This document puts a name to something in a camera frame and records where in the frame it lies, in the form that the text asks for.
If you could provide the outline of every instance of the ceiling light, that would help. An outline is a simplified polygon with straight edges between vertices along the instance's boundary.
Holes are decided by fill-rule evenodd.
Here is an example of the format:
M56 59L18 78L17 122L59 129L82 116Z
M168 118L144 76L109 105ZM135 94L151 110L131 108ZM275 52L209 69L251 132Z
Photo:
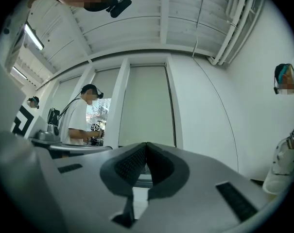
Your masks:
M27 79L27 77L25 75L23 75L20 71L18 71L15 67L13 67L13 69L24 79Z
M42 50L44 48L44 45L39 40L39 38L35 35L34 31L32 30L28 22L26 22L25 24L25 31L30 36L32 41L36 44L36 46L39 48L39 50Z

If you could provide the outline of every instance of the ceiling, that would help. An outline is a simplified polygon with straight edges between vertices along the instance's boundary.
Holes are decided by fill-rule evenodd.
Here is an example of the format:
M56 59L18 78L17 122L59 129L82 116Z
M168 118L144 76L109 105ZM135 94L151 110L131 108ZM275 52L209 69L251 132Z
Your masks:
M132 0L117 18L55 0L34 2L28 22L44 44L42 51L22 47L19 62L42 83L82 62L125 50L168 49L215 57L231 18L228 0Z

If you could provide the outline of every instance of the gray surface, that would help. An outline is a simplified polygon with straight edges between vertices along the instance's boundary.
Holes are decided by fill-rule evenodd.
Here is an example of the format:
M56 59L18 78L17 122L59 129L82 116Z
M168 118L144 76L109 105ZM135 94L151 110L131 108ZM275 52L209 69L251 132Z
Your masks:
M46 232L223 232L241 225L215 185L231 182L257 209L268 204L255 184L224 164L156 144L189 165L187 183L170 198L152 200L132 229L111 222L126 199L111 194L100 178L102 164L137 144L117 150L52 160L43 148L11 133L0 134L0 180L23 214ZM58 167L83 167L60 174ZM260 212L252 217L256 219Z
M222 232L239 225L215 185L229 181L257 208L268 203L261 188L207 156L155 144L189 165L187 183L172 198L151 200L132 227L140 232Z
M111 150L111 147L98 147L98 146L78 146L78 145L67 145L67 144L54 144L50 145L50 150L53 151L69 151L70 153L99 153L107 150Z
M60 174L55 165L55 161L51 159L49 152L43 148L36 148L36 153L40 159L40 165L42 172L48 184L49 190L53 194L54 199L62 212L65 224L69 233L128 233L128 229L113 223L110 218L106 216L105 212L109 213L111 210L105 210L104 208L110 206L111 203L116 202L110 199L113 195L108 193L105 194L97 193L96 191L87 192L86 187L79 187L76 184L72 184L72 180L68 178L69 173ZM73 159L83 159L83 157L90 156L85 155L81 157L71 157L59 159L61 165L69 165ZM88 173L87 169L77 169L71 173L80 173L81 175L76 176L76 182L79 180L86 181L85 174ZM119 208L123 204L123 200L120 200L114 208Z
M113 218L124 210L126 198L113 195L100 177L100 168L110 158L116 157L138 144L132 144L118 150L109 150L77 157L55 159L57 167L81 164L82 168L63 173L62 177L83 194L83 199L97 208L97 212L106 218Z

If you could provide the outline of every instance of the vr headset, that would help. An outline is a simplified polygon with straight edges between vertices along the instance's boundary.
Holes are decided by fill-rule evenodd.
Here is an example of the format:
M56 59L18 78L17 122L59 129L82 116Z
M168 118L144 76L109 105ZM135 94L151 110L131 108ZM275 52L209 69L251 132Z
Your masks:
M274 72L274 92L275 94L279 94L279 88L276 87L275 85L275 81L277 81L277 83L281 82L282 80L282 76L286 73L286 68L289 68L289 66L291 66L292 70L294 71L294 68L291 64L280 64L276 67L275 72Z
M104 93L100 91L100 89L97 88L97 90L100 92L100 94L98 94L98 99L102 99L104 97Z
M117 18L131 4L131 0L111 0L109 2L85 3L84 8L91 12L106 10L112 18Z

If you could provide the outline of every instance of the man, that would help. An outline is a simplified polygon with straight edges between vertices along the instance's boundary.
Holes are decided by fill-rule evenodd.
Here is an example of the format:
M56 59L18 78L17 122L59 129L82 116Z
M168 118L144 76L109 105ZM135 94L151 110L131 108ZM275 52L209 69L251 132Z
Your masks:
M32 97L27 100L27 104L29 105L30 108L39 108L39 98L38 97Z
M294 59L291 64L280 64L275 68L274 78L278 83L278 88L274 87L274 91L281 94L294 93Z
M101 137L100 131L86 131L86 107L97 100L98 91L93 84L82 88L81 96L73 101L60 123L60 140L65 144L83 145L83 139Z

